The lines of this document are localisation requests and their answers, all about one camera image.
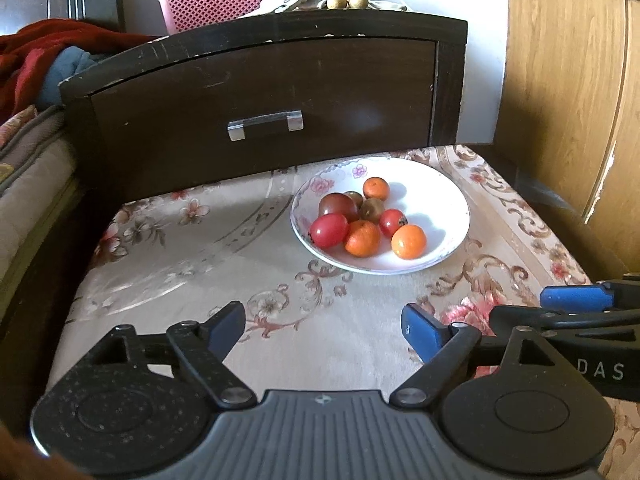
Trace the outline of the orange tangerine back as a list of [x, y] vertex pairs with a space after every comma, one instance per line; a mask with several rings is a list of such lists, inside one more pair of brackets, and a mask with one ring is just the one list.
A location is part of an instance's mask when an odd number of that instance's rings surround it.
[[390, 196], [390, 185], [380, 177], [370, 177], [363, 182], [362, 192], [367, 200], [376, 198], [384, 202]]

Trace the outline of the brown longan front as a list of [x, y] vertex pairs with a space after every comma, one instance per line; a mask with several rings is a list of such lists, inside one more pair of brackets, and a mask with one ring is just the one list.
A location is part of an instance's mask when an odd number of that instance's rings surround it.
[[374, 224], [378, 224], [384, 214], [385, 205], [382, 200], [377, 197], [366, 198], [361, 207], [359, 208], [359, 218], [361, 220], [370, 221]]

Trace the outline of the red blanket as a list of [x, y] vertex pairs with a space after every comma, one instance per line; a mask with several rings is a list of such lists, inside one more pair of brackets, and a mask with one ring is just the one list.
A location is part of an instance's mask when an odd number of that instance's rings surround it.
[[115, 54], [152, 39], [65, 18], [48, 18], [2, 36], [1, 121], [35, 103], [48, 70], [65, 48]]

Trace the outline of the red cherry tomato with stem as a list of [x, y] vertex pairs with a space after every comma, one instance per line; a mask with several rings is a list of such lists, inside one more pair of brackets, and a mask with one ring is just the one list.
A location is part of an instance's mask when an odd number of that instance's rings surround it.
[[386, 209], [378, 219], [378, 226], [387, 238], [392, 238], [400, 228], [407, 224], [407, 217], [399, 209]]

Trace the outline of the bed mattress with quilts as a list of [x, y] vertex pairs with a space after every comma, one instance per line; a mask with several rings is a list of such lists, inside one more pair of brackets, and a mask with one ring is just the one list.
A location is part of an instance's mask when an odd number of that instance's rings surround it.
[[1, 125], [1, 311], [77, 190], [62, 107], [32, 105]]

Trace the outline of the longan on nightstand right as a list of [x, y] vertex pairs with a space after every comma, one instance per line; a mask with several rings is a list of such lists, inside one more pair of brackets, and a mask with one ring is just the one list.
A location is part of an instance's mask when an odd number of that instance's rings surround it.
[[347, 0], [349, 9], [367, 9], [369, 0]]

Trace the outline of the longan on nightstand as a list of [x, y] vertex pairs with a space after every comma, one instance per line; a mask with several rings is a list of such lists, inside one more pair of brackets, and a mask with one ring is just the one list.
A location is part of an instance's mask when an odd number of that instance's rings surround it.
[[330, 10], [342, 10], [348, 7], [347, 0], [326, 0], [326, 7]]
[[369, 0], [347, 0], [349, 9], [367, 9]]

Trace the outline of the orange tangerine front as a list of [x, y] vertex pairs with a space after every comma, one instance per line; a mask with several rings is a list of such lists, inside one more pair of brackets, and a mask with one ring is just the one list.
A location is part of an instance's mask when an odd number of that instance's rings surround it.
[[390, 246], [394, 254], [401, 259], [417, 259], [426, 251], [427, 236], [420, 226], [406, 224], [394, 233]]

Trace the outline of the white floral bowl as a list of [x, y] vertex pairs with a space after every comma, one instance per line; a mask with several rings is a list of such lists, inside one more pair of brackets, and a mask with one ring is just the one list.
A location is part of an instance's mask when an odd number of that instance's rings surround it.
[[390, 156], [332, 162], [294, 195], [291, 226], [315, 256], [370, 275], [418, 272], [450, 257], [471, 225], [454, 181]]

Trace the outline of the brown longan back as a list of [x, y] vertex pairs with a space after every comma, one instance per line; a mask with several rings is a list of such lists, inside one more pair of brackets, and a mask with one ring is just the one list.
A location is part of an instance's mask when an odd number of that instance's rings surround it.
[[345, 195], [348, 196], [355, 204], [357, 208], [360, 208], [363, 203], [363, 197], [356, 191], [347, 191]]

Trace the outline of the orange tangerine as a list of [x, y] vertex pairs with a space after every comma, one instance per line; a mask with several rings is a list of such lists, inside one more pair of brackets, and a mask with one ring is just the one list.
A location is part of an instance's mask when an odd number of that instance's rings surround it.
[[357, 220], [348, 226], [343, 246], [346, 252], [357, 258], [368, 258], [378, 253], [381, 232], [376, 224], [368, 220]]
[[390, 246], [394, 254], [401, 259], [417, 259], [426, 251], [427, 236], [420, 226], [406, 224], [394, 233]]
[[376, 198], [384, 202], [390, 196], [390, 185], [380, 177], [370, 177], [363, 182], [362, 192], [367, 200]]

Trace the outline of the large dark red tomato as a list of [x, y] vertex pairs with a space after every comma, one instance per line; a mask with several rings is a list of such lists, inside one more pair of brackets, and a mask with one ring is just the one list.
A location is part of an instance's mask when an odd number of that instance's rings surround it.
[[342, 214], [348, 222], [359, 219], [357, 204], [343, 193], [330, 193], [322, 197], [318, 206], [318, 216], [326, 214]]

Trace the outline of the brown longan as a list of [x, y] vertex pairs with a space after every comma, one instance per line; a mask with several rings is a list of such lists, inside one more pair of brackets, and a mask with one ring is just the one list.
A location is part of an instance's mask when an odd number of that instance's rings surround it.
[[366, 198], [361, 207], [359, 208], [359, 218], [361, 220], [370, 221], [374, 224], [378, 224], [384, 214], [385, 205], [382, 200], [377, 197]]
[[363, 197], [356, 191], [347, 191], [345, 195], [348, 196], [355, 204], [357, 208], [360, 208], [363, 203]]

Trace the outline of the dark red oval tomato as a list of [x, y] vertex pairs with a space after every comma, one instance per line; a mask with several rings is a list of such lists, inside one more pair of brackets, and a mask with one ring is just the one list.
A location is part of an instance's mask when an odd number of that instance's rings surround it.
[[349, 223], [344, 214], [324, 214], [312, 222], [309, 230], [314, 246], [331, 248], [342, 244], [349, 230]]

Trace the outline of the white cloth on nightstand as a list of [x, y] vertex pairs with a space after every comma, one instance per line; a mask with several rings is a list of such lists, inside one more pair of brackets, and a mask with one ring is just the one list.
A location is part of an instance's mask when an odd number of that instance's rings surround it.
[[[326, 7], [326, 0], [262, 0], [256, 10], [245, 14], [246, 18], [250, 16], [279, 14], [302, 11], [330, 10]], [[408, 12], [408, 6], [402, 3], [393, 3], [389, 1], [369, 0], [367, 9], [346, 9], [342, 10], [377, 10], [377, 11], [398, 11]]]

